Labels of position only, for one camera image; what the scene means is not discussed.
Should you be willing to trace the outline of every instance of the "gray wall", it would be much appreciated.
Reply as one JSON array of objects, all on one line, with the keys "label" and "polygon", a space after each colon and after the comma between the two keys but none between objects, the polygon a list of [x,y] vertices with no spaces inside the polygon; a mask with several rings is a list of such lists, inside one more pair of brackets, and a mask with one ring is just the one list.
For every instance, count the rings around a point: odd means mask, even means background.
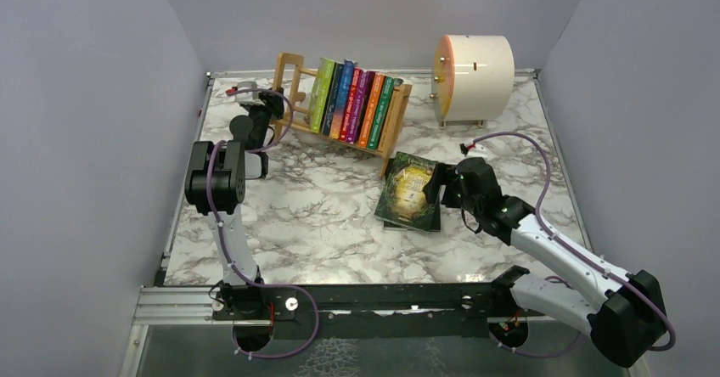
[{"label": "gray wall", "polygon": [[678,345],[717,375],[720,0],[582,0],[541,74],[593,247],[661,282]]},{"label": "gray wall", "polygon": [[208,70],[267,70],[280,51],[427,69],[444,34],[505,35],[543,67],[579,0],[168,0]]},{"label": "gray wall", "polygon": [[0,375],[117,375],[205,73],[166,0],[0,0]]}]

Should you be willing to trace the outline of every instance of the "blue book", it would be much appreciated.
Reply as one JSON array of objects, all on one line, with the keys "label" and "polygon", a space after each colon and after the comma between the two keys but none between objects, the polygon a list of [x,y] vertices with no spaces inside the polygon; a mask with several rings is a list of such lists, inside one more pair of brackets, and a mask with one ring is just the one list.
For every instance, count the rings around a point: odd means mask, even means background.
[{"label": "blue book", "polygon": [[338,88],[340,88],[340,79],[342,79],[342,69],[345,65],[342,63],[335,64],[335,72],[333,73],[333,82],[330,84],[330,96],[328,98],[328,106],[325,107],[325,119],[323,121],[323,135],[330,135],[330,124],[333,121],[333,112],[335,111],[335,103],[337,102]]},{"label": "blue book", "polygon": [[332,139],[340,137],[342,118],[345,116],[347,94],[350,92],[353,71],[355,71],[355,62],[345,60],[345,66],[342,68],[342,77],[340,78],[340,86],[338,87],[338,96],[335,99],[335,112],[333,113],[333,120],[330,123],[330,137]]}]

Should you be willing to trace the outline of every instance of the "purple book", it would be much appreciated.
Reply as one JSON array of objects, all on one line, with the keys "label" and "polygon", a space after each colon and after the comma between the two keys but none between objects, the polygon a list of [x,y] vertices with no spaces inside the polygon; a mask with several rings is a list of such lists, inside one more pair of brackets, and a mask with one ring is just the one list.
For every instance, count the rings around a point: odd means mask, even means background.
[{"label": "purple book", "polygon": [[375,78],[374,71],[367,71],[360,77],[357,84],[357,93],[355,94],[355,104],[352,105],[352,115],[350,126],[347,128],[347,142],[355,143],[360,137],[360,126],[365,116],[365,109],[368,106],[368,97],[370,96],[371,86]]}]

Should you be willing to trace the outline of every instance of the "marble table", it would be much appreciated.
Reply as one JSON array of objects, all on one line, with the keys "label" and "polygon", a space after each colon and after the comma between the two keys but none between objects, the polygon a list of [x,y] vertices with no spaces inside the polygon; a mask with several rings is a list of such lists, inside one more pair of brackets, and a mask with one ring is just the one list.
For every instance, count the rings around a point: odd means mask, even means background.
[{"label": "marble table", "polygon": [[[270,87],[272,79],[254,80]],[[535,138],[552,157],[552,184],[544,215],[578,243],[584,243],[565,177],[545,121],[535,84],[516,77],[508,107],[486,128],[440,129],[429,94],[429,76],[405,76],[413,85],[396,150],[457,163],[459,143],[489,132],[516,131]],[[230,139],[230,120],[239,106],[225,90],[239,78],[215,80],[201,139]],[[310,92],[312,80],[301,82]],[[472,151],[485,157],[506,194],[534,205],[543,187],[538,152],[518,138],[494,138]],[[242,205],[250,248],[268,283],[362,284],[489,281],[510,266],[538,275],[551,272],[540,262],[487,234],[472,234],[458,211],[442,209],[436,234],[385,231],[374,216],[382,181],[382,160],[313,135],[290,132],[269,151],[265,180],[247,183]],[[179,216],[166,285],[208,285],[222,276],[210,229],[194,208]]]}]

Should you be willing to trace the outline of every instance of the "white cylinder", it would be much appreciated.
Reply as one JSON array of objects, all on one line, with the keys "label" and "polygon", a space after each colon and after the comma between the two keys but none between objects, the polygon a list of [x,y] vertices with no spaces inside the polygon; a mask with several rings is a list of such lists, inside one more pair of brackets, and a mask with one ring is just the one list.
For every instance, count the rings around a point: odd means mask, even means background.
[{"label": "white cylinder", "polygon": [[443,36],[433,66],[438,121],[498,118],[508,104],[514,79],[515,61],[505,37]]}]

